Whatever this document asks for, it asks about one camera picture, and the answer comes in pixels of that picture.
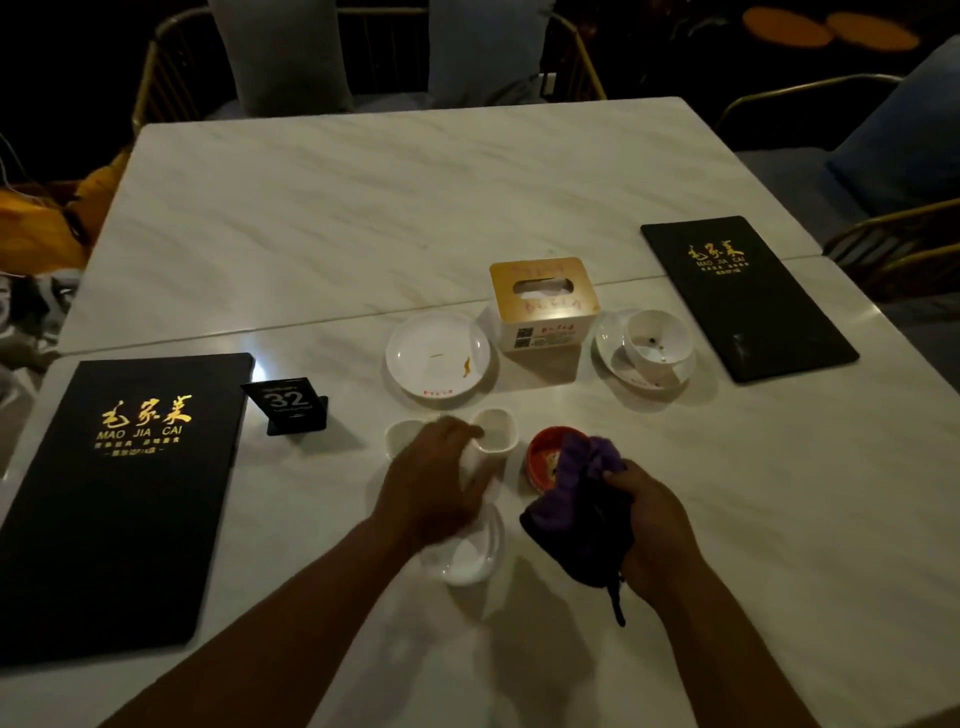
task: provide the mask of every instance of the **orange stool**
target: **orange stool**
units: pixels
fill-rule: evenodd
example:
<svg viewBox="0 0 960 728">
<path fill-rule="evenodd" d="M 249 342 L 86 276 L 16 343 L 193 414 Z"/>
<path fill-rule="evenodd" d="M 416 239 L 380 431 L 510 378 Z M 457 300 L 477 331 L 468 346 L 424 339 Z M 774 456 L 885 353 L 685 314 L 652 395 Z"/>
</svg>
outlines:
<svg viewBox="0 0 960 728">
<path fill-rule="evenodd" d="M 827 26 L 841 40 L 880 53 L 904 53 L 920 45 L 920 39 L 891 20 L 859 12 L 834 12 Z"/>
<path fill-rule="evenodd" d="M 788 48 L 824 48 L 833 40 L 833 32 L 820 23 L 780 8 L 750 8 L 743 25 L 752 36 Z"/>
</svg>

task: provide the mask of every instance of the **menu cover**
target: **menu cover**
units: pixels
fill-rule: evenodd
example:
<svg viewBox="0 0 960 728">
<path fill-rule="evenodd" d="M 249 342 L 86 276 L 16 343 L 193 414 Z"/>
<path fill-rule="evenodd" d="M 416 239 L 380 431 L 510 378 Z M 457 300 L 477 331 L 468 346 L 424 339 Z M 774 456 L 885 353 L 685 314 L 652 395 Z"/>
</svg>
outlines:
<svg viewBox="0 0 960 728">
<path fill-rule="evenodd" d="M 0 527 L 0 667 L 190 640 L 252 367 L 80 363 Z"/>
<path fill-rule="evenodd" d="M 743 217 L 640 229 L 733 381 L 860 358 Z"/>
</svg>

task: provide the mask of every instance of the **tissue box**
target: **tissue box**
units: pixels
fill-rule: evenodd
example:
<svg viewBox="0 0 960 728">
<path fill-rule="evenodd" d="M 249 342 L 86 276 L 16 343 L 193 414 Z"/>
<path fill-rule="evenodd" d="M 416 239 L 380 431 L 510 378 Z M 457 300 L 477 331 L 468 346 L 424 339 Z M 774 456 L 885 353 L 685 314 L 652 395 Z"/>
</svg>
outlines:
<svg viewBox="0 0 960 728">
<path fill-rule="evenodd" d="M 578 257 L 494 263 L 490 280 L 493 340 L 503 352 L 580 344 L 600 313 Z"/>
</svg>

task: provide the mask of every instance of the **marble tabletop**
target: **marble tabletop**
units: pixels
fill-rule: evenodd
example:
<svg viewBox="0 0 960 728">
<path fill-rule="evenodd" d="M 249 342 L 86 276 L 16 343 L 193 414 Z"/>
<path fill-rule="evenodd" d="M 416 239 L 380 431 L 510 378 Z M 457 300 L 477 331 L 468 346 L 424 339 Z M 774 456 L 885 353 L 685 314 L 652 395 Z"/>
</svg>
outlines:
<svg viewBox="0 0 960 728">
<path fill-rule="evenodd" d="M 492 376 L 450 406 L 462 417 L 506 406 L 524 441 L 548 425 L 613 438 L 683 500 L 707 558 L 823 724 L 890 728 L 960 694 L 960 398 L 833 263 L 786 265 L 859 362 L 735 385 L 670 282 L 645 279 L 598 294 L 608 310 L 656 307 L 691 325 L 697 370 L 672 400 L 629 390 L 584 345 L 499 354 Z M 96 724 L 370 512 L 385 428 L 438 414 L 385 371 L 387 339 L 407 315 L 84 357 L 251 352 L 255 378 L 310 377 L 330 397 L 329 428 L 267 437 L 249 405 L 198 638 L 184 650 L 0 676 L 2 728 Z M 0 485 L 0 517 L 78 359 L 46 379 Z M 534 493 L 519 460 L 489 496 L 508 529 L 499 570 L 484 586 L 449 590 L 411 562 L 311 725 L 694 725 L 653 612 L 625 595 L 627 627 L 617 627 L 606 594 L 574 583 L 520 529 Z"/>
<path fill-rule="evenodd" d="M 820 254 L 676 98 L 155 124 L 60 351 L 478 301 L 500 260 L 659 276 L 641 225 L 726 215 Z"/>
</svg>

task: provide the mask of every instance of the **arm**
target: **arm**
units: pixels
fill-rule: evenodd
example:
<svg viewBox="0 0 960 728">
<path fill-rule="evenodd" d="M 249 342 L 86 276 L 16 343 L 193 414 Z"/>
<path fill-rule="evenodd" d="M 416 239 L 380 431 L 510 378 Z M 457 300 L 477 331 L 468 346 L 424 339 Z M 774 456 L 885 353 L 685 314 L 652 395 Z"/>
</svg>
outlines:
<svg viewBox="0 0 960 728">
<path fill-rule="evenodd" d="M 459 463 L 482 435 L 453 418 L 427 425 L 391 465 L 372 516 L 102 728 L 305 726 L 403 565 L 476 518 L 493 465 L 462 490 Z"/>
<path fill-rule="evenodd" d="M 817 728 L 747 615 L 700 553 L 684 507 L 627 461 L 607 482 L 634 497 L 621 572 L 660 616 L 700 728 Z"/>
</svg>

